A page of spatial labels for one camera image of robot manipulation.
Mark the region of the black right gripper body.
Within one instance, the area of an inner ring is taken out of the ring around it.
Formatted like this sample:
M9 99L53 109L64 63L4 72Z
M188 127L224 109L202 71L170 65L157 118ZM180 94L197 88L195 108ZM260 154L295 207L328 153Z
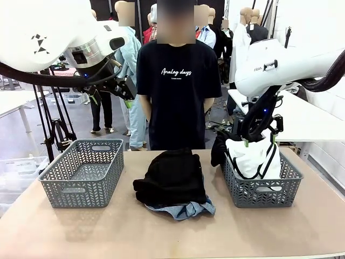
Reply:
M265 130L273 121L273 111L277 103L277 98L260 98L259 104L259 124L258 130Z

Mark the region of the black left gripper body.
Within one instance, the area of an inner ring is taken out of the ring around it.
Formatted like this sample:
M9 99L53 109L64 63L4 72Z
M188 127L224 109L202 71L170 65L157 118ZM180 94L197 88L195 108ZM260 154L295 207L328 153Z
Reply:
M86 68L76 68L79 76L84 78L91 78L91 82L101 81L101 83L97 84L98 90L103 90L106 92L110 92L112 94L117 93L121 94L122 89L118 87L116 82L116 77L105 81L105 78L110 77L114 74L114 70L117 71L121 68L122 65L118 63L113 58L106 57L100 63L93 65L91 67Z

